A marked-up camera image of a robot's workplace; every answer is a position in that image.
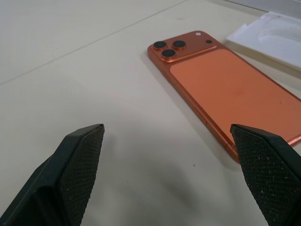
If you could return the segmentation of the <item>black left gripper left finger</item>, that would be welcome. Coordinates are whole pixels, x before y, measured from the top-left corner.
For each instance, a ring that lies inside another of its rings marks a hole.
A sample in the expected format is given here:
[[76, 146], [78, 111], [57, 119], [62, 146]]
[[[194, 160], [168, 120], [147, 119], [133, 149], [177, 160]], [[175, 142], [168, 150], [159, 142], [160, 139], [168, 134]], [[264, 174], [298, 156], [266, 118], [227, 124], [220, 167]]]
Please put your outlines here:
[[95, 184], [104, 125], [80, 128], [32, 173], [0, 226], [80, 226]]

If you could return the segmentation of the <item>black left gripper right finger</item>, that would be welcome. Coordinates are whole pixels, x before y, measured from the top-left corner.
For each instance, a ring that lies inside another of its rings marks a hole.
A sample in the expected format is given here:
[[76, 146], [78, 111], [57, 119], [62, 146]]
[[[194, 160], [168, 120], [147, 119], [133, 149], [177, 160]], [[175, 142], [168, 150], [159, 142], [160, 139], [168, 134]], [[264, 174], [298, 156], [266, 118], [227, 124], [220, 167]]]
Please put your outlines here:
[[301, 156], [281, 137], [233, 124], [245, 182], [269, 226], [301, 226]]

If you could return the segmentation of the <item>orange smartphone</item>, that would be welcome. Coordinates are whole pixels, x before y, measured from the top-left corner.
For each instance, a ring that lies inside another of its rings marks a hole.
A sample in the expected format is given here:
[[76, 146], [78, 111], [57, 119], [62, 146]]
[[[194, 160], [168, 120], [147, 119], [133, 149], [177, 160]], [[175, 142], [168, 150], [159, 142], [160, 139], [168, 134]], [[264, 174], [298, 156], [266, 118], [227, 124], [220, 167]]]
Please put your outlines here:
[[148, 46], [147, 54], [229, 156], [232, 124], [301, 143], [301, 99], [203, 31]]

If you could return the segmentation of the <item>white plastic packaging tray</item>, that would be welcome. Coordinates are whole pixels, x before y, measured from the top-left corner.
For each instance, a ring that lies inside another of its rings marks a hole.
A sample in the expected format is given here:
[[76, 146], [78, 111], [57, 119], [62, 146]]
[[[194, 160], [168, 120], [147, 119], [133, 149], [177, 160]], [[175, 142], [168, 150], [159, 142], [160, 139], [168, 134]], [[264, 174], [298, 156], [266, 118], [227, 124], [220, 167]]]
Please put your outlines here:
[[226, 41], [297, 71], [301, 79], [301, 19], [268, 12], [243, 24]]

